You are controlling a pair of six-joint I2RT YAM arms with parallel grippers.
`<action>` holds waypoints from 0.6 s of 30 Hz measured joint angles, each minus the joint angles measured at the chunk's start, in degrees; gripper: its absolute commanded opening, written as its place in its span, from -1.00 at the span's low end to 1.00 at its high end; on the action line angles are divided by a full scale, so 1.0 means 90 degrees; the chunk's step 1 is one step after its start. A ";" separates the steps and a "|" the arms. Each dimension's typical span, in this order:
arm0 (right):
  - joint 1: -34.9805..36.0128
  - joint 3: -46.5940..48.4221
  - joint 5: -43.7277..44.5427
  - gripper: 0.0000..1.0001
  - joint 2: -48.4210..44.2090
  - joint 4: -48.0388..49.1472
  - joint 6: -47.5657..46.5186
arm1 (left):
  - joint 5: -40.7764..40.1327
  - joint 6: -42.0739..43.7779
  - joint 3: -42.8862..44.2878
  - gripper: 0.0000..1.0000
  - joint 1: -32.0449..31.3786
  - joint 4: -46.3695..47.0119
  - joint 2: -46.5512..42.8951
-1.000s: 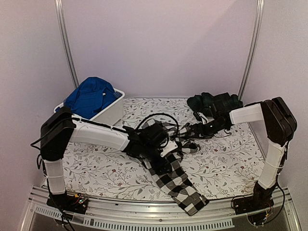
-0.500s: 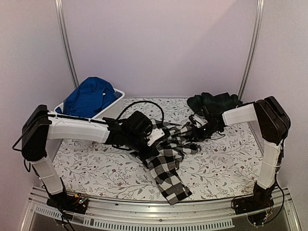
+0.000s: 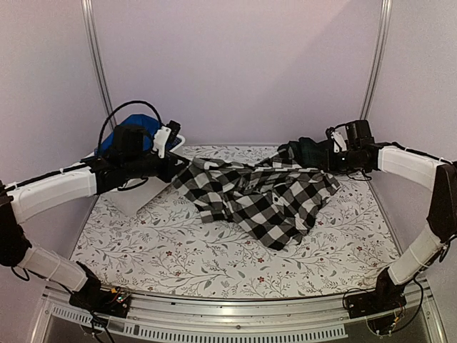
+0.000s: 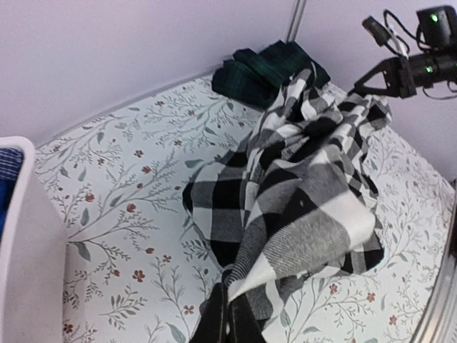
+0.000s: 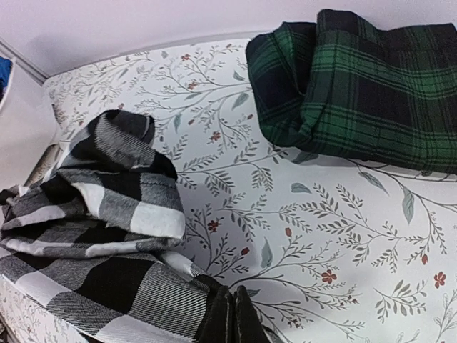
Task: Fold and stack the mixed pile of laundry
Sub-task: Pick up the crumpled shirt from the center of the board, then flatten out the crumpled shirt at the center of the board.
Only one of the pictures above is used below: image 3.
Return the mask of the black white checkered shirt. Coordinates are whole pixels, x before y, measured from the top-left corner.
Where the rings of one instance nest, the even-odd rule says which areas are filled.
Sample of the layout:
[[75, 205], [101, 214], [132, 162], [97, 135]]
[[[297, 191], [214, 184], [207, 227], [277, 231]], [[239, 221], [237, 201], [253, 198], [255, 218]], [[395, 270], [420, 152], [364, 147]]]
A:
[[301, 243], [340, 184], [335, 176], [301, 166], [292, 146], [257, 164], [195, 158], [173, 181], [201, 221], [239, 225], [276, 251]]

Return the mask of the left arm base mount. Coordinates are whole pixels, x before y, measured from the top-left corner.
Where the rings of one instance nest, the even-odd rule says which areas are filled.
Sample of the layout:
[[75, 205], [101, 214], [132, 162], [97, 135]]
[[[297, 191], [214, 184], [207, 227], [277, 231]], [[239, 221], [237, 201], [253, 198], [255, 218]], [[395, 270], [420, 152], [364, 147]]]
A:
[[126, 318], [131, 304], [131, 293], [121, 287], [102, 289], [99, 284], [86, 284], [72, 292], [69, 304], [88, 312]]

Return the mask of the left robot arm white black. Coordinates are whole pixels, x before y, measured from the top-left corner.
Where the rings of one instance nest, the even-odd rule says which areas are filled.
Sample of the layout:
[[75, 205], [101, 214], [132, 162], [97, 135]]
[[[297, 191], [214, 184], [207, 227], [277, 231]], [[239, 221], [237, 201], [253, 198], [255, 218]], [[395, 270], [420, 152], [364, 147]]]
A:
[[21, 225], [59, 205], [105, 193], [124, 214], [135, 215], [187, 165], [173, 146], [184, 142], [179, 131], [174, 121], [154, 134], [143, 126], [119, 125], [107, 149], [98, 147], [95, 154], [67, 168], [1, 185], [1, 265], [59, 283], [78, 292], [89, 309], [101, 309], [106, 295], [97, 277], [27, 239]]

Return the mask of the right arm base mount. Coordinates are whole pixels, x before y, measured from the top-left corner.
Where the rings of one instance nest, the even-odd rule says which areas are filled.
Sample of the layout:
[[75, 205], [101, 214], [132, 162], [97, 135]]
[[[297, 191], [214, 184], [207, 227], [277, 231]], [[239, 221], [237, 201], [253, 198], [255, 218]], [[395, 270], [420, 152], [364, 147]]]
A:
[[375, 291], [351, 288], [343, 294], [342, 305], [350, 319], [365, 318], [368, 329], [377, 336], [392, 335], [405, 316], [403, 294], [379, 300]]

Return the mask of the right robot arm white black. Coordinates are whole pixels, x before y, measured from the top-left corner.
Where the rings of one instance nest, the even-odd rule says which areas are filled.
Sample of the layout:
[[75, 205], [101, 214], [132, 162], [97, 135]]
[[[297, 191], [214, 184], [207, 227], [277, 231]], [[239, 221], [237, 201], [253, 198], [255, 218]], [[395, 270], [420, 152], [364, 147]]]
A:
[[396, 224], [409, 229], [404, 250], [377, 277], [369, 305], [377, 312], [392, 305], [404, 287], [456, 242], [456, 163], [396, 141], [379, 142], [368, 121], [355, 120], [326, 130], [328, 150], [323, 168], [333, 174], [380, 172], [390, 186], [388, 209]]

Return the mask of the green plaid pleated skirt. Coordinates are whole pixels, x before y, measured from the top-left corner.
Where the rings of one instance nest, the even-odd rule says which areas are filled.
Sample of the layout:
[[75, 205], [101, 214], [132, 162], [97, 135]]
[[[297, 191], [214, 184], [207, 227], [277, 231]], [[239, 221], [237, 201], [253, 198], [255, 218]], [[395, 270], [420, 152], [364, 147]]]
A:
[[315, 142], [309, 137], [300, 137], [297, 141], [289, 141], [278, 149], [279, 158], [303, 168], [321, 169], [329, 151], [333, 150], [330, 140]]

